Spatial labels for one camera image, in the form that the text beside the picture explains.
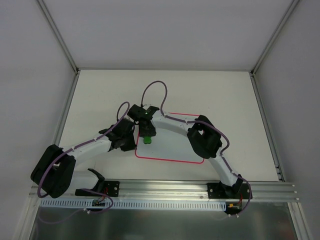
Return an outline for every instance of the purple cable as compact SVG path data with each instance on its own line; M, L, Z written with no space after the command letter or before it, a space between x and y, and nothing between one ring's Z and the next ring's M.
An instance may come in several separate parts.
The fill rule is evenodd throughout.
M230 146L230 141L229 141L229 139L227 138L227 136L226 136L223 132L221 132L219 129L215 128L213 125L210 125L210 124L207 123L207 122L199 121L199 120L193 120L193 121L187 121L187 122L186 122L186 121L183 120L183 119L180 119L180 118L177 118L177 117L173 117L173 116L165 115L165 112L164 112L164 110L163 110L163 107L164 107L165 101L166 101L166 99L167 99L168 88L167 88L167 85L166 85L163 81L160 81L160 80L153 81L153 82L151 82L151 83L145 88L145 90L143 91L143 94L142 94L142 98L141 98L141 107L144 105L144 98L145 98L145 94L146 94L147 89L148 89L151 85L156 84L156 83L161 83L161 84L163 84L164 89L165 89L164 98L163 98L162 103L161 103L161 106L160 106L160 112L161 112L161 114L162 114L165 118L168 118L168 119L171 119L171 120L174 120L174 121L178 121L178 122L181 122L181 123L187 123L187 124L203 124L203 125L206 125L207 127L211 128L211 129L213 129L214 131L216 131L217 133L219 133L219 134L225 139L225 141L226 141L226 146L220 151L220 156L222 157L224 163L226 164L226 166L227 166L227 168L230 170L230 172L231 172L234 176L236 176L238 179L241 179L242 181L246 182L246 184L248 185L249 190L250 190L250 197L249 197L249 199L248 199L248 202L246 203L246 205L244 206L244 208L241 210L241 212L239 212L239 214L242 213L242 212L247 208L248 204L250 203L250 200L251 200L251 198L252 198L252 190L251 190L251 185L250 185L250 183L249 183L246 179L244 179L243 177L235 174L235 173L233 172L232 168L230 167L228 161L225 159L225 157L223 157L224 151L227 150L227 149L229 148L229 146Z
M106 131L104 134L98 136L98 137L96 138L96 140L99 140L99 139L103 138L105 135L107 135L108 133L110 133L110 132L119 124L119 122L121 122L121 120L124 119L124 117L125 117L125 116L127 115L127 113L129 112L130 103L129 103L128 101L125 101L124 103L121 104L121 107L122 107L124 104L127 104L128 107L127 107L125 113L122 115L122 117L120 117L120 119L119 119L112 127L110 127L110 128L108 129L108 131ZM84 145L90 144L90 143L92 143L92 142L94 142L94 141L96 141L96 140L95 140L95 139L91 139L91 140L85 141L85 142L83 142L83 143L80 143L80 144L76 145L76 146L74 147L74 149L77 149L77 148L80 148L80 147L82 147L82 146L84 146ZM63 153L61 153L55 160L53 160L53 162L52 162L52 163L48 166L48 168L45 170L45 172L44 172L44 174L42 175L42 178L41 178L41 180L40 180L40 182L39 182L38 189L37 189L37 195L38 195L39 198L42 199L42 198L48 196L47 193L44 194L44 195L41 195L41 188L42 188L42 185L44 184L44 181L45 181L45 179L46 179L46 177L47 177L50 169L54 166L54 164L55 164L57 161L59 161L59 159L61 159L64 155L70 153L70 152L73 151L74 149L70 148L70 149L64 151Z
M91 194L98 194L98 195L101 195L105 198L108 198L110 201L111 201L111 205L104 208L103 210L101 211L88 211L90 214L102 214L102 213L105 213L107 212L108 210L110 210L112 208L112 206L114 205L114 201L111 197L109 197L108 195L104 194L104 193L101 193L101 192L97 192L97 191L92 191L92 190L89 190L89 189L86 189L86 188L82 188L81 190L83 191L86 191L88 193L91 193ZM49 224L49 225L55 225L55 224L60 224L60 223L63 223L65 221L67 221L69 218L71 218L73 215L79 213L79 212L83 212L85 211L84 209L80 208L76 211L74 211L73 213L71 213L69 216L67 216L65 219L62 219L62 220L59 220L59 221L47 221L47 220L43 220L41 217L40 217L40 209L38 211L38 219L40 220L40 222L44 223L44 224Z

